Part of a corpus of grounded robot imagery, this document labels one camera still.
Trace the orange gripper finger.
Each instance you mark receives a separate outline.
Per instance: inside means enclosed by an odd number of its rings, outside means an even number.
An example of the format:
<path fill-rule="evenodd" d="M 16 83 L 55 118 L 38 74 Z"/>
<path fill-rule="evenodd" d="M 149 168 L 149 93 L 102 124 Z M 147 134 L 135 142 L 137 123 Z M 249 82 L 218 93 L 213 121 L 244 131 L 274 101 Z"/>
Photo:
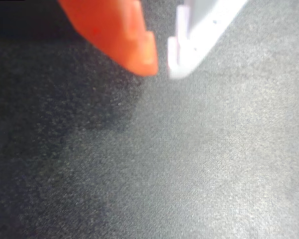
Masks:
<path fill-rule="evenodd" d="M 154 33 L 146 30 L 139 0 L 61 0 L 74 29 L 128 71 L 158 72 Z"/>

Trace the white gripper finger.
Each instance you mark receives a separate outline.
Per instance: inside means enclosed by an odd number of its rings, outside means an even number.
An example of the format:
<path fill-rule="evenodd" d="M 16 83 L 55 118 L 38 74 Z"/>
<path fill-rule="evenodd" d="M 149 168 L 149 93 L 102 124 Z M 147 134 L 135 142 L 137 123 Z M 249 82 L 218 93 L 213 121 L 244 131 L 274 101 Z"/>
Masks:
<path fill-rule="evenodd" d="M 167 40 L 170 79 L 190 75 L 215 46 L 246 0 L 185 0 L 176 8 L 175 34 Z"/>

